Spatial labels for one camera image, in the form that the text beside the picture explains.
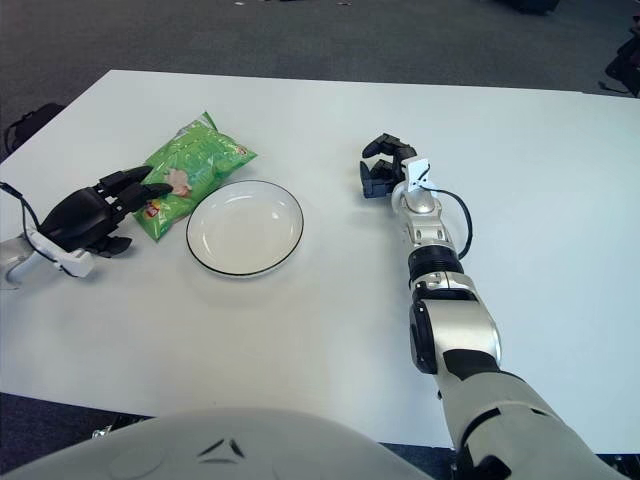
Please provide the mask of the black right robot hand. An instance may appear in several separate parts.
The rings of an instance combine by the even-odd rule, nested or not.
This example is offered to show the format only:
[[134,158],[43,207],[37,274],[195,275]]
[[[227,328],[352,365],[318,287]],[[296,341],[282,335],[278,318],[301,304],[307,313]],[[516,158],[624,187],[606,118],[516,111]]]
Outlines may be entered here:
[[365,198],[399,197],[416,190],[430,191],[428,175],[431,170],[426,158],[419,158],[416,150],[399,138],[383,133],[362,151],[362,158],[386,155],[390,161],[379,159],[371,168],[360,162],[360,180]]

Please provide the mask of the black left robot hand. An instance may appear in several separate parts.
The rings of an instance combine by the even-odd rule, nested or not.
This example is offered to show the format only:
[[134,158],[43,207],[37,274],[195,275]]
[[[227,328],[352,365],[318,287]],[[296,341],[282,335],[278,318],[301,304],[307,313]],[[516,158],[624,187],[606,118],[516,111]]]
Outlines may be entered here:
[[140,166],[116,171],[71,193],[50,211],[38,232],[69,255],[80,251],[85,258],[111,258],[124,253],[132,239],[113,234],[120,222],[173,191],[167,183],[145,184],[151,170]]

